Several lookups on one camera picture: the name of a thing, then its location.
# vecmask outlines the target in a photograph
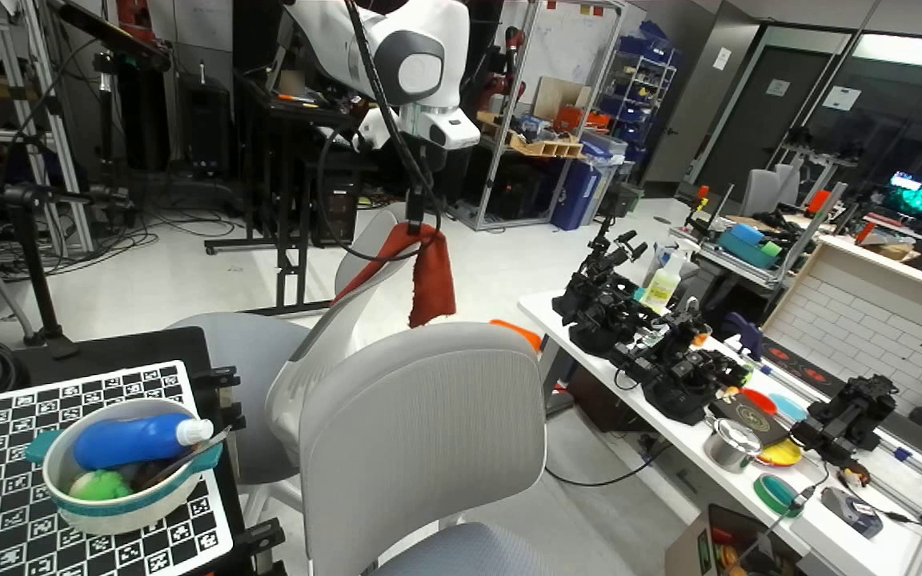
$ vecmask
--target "ceiling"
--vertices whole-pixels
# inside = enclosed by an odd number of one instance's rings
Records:
[[[859,28],[874,0],[728,0],[768,21]],[[864,28],[922,35],[922,0],[881,0]]]

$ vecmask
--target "spray bottle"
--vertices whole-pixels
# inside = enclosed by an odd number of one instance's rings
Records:
[[[652,273],[652,280],[644,290],[644,308],[652,308],[656,314],[664,309],[664,303],[671,302],[671,296],[682,283],[682,261],[684,261],[684,256],[679,249],[671,249],[664,256],[664,261]]]

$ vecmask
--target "blue spray bottle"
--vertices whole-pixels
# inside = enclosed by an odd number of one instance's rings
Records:
[[[215,426],[185,412],[157,412],[145,418],[103,418],[74,442],[74,461],[82,469],[114,469],[129,463],[171,461],[208,442]]]

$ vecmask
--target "black and white checkerboard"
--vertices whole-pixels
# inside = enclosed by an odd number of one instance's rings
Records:
[[[182,508],[131,534],[79,534],[55,511],[26,446],[133,396],[168,396],[196,411],[180,361],[0,394],[0,576],[189,573],[234,547],[215,475],[203,475]]]

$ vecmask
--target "wall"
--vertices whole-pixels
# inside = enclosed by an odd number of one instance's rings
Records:
[[[886,374],[901,415],[922,408],[922,283],[896,267],[821,246],[765,332],[838,377]]]

